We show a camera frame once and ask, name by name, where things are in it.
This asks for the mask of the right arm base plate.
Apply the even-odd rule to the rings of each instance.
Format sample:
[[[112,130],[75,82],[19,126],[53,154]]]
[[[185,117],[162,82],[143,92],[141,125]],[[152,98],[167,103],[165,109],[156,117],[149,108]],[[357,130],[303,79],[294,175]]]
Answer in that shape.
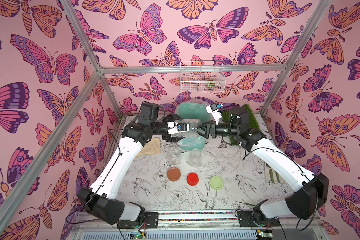
[[[249,210],[235,210],[240,227],[280,227],[280,222],[276,219],[268,219],[261,212]]]

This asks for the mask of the green lid peanut jar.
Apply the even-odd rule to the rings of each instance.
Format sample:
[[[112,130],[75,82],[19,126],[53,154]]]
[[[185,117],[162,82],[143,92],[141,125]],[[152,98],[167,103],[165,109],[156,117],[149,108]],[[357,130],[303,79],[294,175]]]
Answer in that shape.
[[[197,133],[197,128],[201,125],[201,121],[198,119],[183,119],[180,120],[180,123],[187,123],[189,124],[190,130],[188,132],[183,132],[179,134],[174,134],[176,137],[198,137],[199,134]]]

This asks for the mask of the red lid peanut jar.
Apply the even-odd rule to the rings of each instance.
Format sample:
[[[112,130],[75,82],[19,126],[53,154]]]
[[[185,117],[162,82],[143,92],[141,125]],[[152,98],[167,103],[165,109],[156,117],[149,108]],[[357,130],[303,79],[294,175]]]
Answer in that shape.
[[[189,154],[189,165],[191,167],[197,168],[201,164],[201,151],[199,149],[192,149]]]

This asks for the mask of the brown jar lid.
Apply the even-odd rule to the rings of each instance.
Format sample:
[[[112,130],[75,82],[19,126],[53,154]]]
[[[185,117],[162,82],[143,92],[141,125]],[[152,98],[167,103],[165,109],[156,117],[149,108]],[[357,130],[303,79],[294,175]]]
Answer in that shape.
[[[181,178],[181,171],[176,167],[172,167],[167,171],[167,177],[169,181],[176,182]]]

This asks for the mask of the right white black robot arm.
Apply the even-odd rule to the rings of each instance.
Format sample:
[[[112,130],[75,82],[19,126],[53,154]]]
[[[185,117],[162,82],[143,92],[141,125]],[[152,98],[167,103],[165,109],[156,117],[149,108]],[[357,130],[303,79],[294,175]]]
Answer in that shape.
[[[250,127],[251,114],[244,107],[230,109],[230,120],[222,122],[222,105],[206,106],[206,111],[213,120],[198,127],[198,134],[204,138],[218,136],[233,137],[248,153],[262,159],[279,174],[293,190],[285,198],[266,200],[254,207],[254,217],[261,222],[294,215],[301,220],[313,218],[319,208],[327,201],[329,179],[316,175],[279,151],[275,144],[261,131]]]

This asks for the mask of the red jar lid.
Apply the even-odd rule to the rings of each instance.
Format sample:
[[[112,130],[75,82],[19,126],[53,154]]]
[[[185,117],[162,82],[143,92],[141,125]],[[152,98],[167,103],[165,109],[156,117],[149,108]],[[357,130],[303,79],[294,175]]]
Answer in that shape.
[[[199,176],[196,173],[189,173],[187,175],[187,183],[190,186],[196,186],[199,183]]]

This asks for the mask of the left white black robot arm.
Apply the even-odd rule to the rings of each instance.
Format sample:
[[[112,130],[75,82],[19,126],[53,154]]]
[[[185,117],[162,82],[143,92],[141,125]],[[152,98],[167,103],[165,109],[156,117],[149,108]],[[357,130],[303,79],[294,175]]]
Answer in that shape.
[[[110,225],[120,221],[129,221],[137,226],[143,223],[143,207],[117,200],[127,170],[154,136],[162,136],[163,140],[176,143],[192,130],[190,124],[176,114],[159,120],[161,110],[163,107],[160,105],[142,103],[139,114],[124,127],[117,150],[103,172],[90,187],[80,190],[78,199],[83,211]]]

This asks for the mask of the light green jar lid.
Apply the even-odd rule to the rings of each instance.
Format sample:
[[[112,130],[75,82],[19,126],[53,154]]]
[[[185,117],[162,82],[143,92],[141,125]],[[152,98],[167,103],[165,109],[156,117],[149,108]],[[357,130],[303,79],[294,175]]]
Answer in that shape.
[[[209,184],[213,190],[220,191],[224,187],[224,180],[220,176],[212,176]]]

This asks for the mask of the peanut jar clear plastic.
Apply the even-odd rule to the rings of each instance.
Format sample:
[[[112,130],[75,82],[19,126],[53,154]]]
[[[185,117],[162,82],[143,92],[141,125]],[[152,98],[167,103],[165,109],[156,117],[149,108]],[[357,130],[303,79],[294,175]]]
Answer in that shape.
[[[170,147],[167,151],[167,160],[172,166],[176,166],[181,161],[181,152],[177,147]]]

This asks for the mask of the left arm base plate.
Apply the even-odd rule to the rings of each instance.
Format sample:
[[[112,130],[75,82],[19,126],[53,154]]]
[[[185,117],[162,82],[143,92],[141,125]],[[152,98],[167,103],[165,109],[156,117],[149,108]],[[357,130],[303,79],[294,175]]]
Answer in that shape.
[[[118,227],[120,229],[157,229],[158,223],[158,212],[145,212],[144,215],[140,215],[136,221],[118,221]]]

